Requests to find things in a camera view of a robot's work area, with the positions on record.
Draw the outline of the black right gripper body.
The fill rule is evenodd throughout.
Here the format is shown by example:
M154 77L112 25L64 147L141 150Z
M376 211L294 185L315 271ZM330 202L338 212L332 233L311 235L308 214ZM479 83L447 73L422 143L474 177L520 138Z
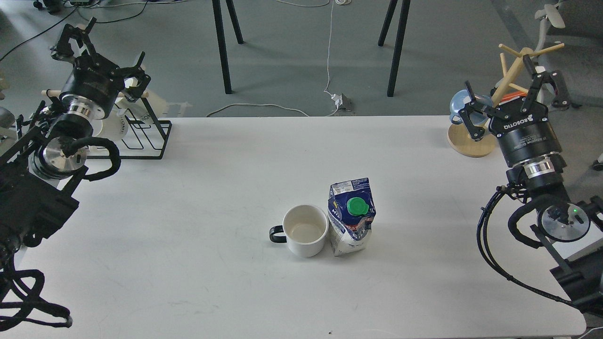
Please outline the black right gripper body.
M508 101L495 108L489 130L499 142L509 168L553 156L554 163L563 165L562 148L548 119L548 108L536 102L529 113L522 112L525 98Z

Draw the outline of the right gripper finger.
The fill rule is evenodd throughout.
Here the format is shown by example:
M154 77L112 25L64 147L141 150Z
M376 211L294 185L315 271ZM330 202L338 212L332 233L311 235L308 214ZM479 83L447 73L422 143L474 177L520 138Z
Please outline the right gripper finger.
M483 123L488 120L486 111L495 106L489 95L476 94L469 81L464 82L465 90L461 90L458 99L458 115L465 125L470 137L480 141L485 135Z
M522 61L526 67L526 70L532 74L532 84L526 94L526 97L522 104L522 112L529 113L532 106L536 104L537 94L540 92L544 84L549 84L554 90L554 98L552 99L552 106L559 110L567 110L571 105L570 95L567 91L566 82L560 71L553 71L552 73L544 71L538 73L534 66L530 56L522 56Z

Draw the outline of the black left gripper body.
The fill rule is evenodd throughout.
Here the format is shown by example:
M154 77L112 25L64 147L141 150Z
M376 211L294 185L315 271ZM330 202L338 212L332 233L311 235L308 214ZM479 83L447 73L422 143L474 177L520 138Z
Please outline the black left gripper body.
M118 67L108 59L76 59L73 71L62 88L60 100L68 105L75 97L86 98L102 110L97 118L107 118L119 92L124 88L123 78L111 75Z

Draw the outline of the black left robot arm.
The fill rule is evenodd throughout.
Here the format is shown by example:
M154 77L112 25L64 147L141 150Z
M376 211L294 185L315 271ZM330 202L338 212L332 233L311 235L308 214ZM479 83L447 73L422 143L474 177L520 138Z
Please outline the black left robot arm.
M27 132L1 155L1 308L16 310L1 317L2 331L23 322L73 324L69 309L41 297L44 274L17 270L15 254L62 228L79 206L73 193L81 181L118 172L118 146L95 137L92 122L107 119L120 96L141 99L151 80L141 66L144 52L134 66L120 67L96 51L89 39L96 21L85 28L65 25L51 56L72 64L71 75L50 105L42 101L29 120L17 119L17 131ZM18 301L5 301L9 292Z

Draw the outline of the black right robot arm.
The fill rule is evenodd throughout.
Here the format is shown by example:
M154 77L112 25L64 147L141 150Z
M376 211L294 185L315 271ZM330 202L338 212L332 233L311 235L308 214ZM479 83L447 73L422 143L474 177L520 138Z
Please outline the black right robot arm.
M530 56L519 56L532 75L532 83L523 98L510 99L497 105L477 99L470 83L465 82L469 102L459 110L459 117L475 141L489 131L499 142L508 166L508 184L498 186L482 208L477 225L477 243L482 258L505 279L544 298L564 303L586 314L602 315L602 251L577 260L566 260L553 247L553 242L581 240L590 227L602 228L602 199L593 196L589 202L571 202L563 185L566 162L562 148L548 118L548 107L537 101L543 84L555 90L552 105L567 109L570 99L560 71L538 72ZM474 116L489 118L487 129L475 125ZM510 215L508 229L519 242L538 249L545 248L557 267L551 272L569 296L563 299L529 286L513 277L495 260L488 243L488 225L498 202L508 196L522 205Z

